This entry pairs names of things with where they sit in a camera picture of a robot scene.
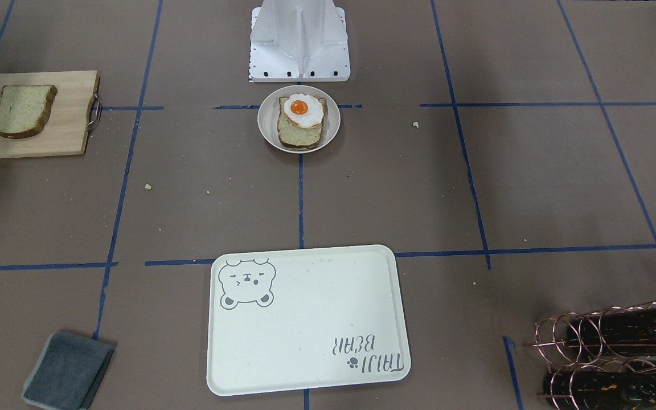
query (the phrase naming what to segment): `bear ear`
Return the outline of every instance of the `bear ear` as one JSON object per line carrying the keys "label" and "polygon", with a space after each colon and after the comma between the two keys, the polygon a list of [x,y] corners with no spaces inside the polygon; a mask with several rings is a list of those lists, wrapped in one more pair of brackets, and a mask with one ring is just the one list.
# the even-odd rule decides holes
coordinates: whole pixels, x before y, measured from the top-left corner
{"label": "bear ear", "polygon": [[271,303],[273,303],[274,298],[275,296],[273,295],[273,293],[271,291],[268,291],[261,298],[257,299],[257,304],[262,307],[268,307],[271,305]]}
{"label": "bear ear", "polygon": [[219,301],[223,308],[227,310],[232,310],[237,307],[237,301],[232,298],[229,298],[227,294],[222,295],[222,300]]}

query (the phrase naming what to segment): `rectangular tray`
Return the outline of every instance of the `rectangular tray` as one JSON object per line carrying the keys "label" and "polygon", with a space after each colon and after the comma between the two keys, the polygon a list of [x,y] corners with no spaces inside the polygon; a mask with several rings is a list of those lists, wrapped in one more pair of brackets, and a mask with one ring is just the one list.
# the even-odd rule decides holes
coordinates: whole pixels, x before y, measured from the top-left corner
{"label": "rectangular tray", "polygon": [[410,368],[399,275],[387,247],[214,261],[206,381],[215,394],[391,382]]}
{"label": "rectangular tray", "polygon": [[83,154],[93,93],[99,81],[95,71],[0,73],[0,98],[5,85],[52,84],[58,89],[44,130],[22,140],[0,137],[0,158]]}

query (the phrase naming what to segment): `metal handle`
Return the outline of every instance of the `metal handle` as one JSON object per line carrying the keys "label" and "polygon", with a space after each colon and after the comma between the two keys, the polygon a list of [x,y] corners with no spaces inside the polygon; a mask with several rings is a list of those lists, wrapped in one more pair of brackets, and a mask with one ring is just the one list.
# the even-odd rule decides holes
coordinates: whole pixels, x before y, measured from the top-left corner
{"label": "metal handle", "polygon": [[95,129],[95,127],[98,126],[98,124],[100,123],[101,114],[103,113],[103,109],[102,109],[103,106],[102,103],[100,102],[100,98],[98,97],[98,93],[93,93],[93,98],[95,99],[93,103],[96,107],[95,108],[96,113],[95,113],[95,118],[92,119],[90,122],[88,122],[89,132],[91,132],[91,130]]}

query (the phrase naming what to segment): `white plastic object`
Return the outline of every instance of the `white plastic object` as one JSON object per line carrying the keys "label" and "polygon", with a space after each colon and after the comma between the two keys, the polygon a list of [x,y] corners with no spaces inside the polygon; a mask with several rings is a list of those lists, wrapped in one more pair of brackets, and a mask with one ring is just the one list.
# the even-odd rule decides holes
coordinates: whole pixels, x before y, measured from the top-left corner
{"label": "white plastic object", "polygon": [[346,12],[333,0],[264,0],[252,10],[252,81],[346,81]]}
{"label": "white plastic object", "polygon": [[[280,97],[289,97],[292,94],[307,94],[326,99],[327,109],[325,119],[323,119],[323,135],[321,135],[318,146],[312,148],[312,150],[295,150],[294,148],[285,147],[280,142],[277,126],[278,117],[280,116]],[[260,104],[260,109],[257,110],[257,127],[260,128],[265,140],[278,150],[293,154],[307,154],[320,150],[333,140],[333,137],[338,133],[338,128],[341,127],[341,111],[339,111],[338,105],[331,96],[323,90],[318,90],[318,88],[309,85],[288,85],[273,91]]]}
{"label": "white plastic object", "polygon": [[206,381],[217,395],[409,373],[396,260],[383,245],[222,255],[210,288]]}

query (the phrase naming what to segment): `fried egg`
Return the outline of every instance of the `fried egg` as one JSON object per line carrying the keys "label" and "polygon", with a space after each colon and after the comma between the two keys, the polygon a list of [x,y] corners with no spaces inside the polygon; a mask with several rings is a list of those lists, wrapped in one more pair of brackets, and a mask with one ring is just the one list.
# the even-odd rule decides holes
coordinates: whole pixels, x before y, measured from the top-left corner
{"label": "fried egg", "polygon": [[314,96],[291,95],[285,101],[283,112],[300,128],[315,128],[323,122],[323,104]]}

